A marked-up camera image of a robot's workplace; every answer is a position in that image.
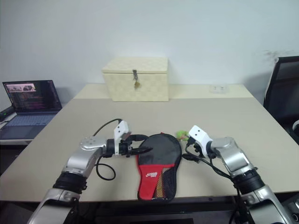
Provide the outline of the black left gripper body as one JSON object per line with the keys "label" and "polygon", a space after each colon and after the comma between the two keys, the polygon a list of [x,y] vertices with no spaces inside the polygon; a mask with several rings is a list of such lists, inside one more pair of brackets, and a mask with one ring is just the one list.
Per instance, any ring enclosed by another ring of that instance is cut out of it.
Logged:
{"label": "black left gripper body", "polygon": [[132,141],[121,140],[119,143],[119,155],[125,155],[126,157],[130,157],[132,151],[131,145]]}

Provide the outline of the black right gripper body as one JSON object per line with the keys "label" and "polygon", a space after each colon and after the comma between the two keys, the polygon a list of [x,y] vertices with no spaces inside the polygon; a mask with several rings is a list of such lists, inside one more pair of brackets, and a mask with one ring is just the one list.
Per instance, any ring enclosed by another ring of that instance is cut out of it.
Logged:
{"label": "black right gripper body", "polygon": [[201,146],[198,143],[196,143],[196,140],[194,138],[189,137],[186,147],[189,147],[191,145],[193,145],[193,147],[195,148],[195,152],[202,154]]}

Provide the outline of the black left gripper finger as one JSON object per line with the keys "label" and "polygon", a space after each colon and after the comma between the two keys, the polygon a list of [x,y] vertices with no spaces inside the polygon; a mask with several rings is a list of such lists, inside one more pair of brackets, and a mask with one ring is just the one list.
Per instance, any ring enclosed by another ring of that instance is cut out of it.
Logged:
{"label": "black left gripper finger", "polygon": [[143,134],[132,134],[130,136],[128,136],[127,141],[128,142],[133,142],[133,141],[144,141],[148,138],[147,135],[143,135]]}
{"label": "black left gripper finger", "polygon": [[131,155],[139,155],[139,154],[144,154],[149,151],[151,151],[153,148],[152,147],[139,147],[139,148],[132,148],[130,151]]}

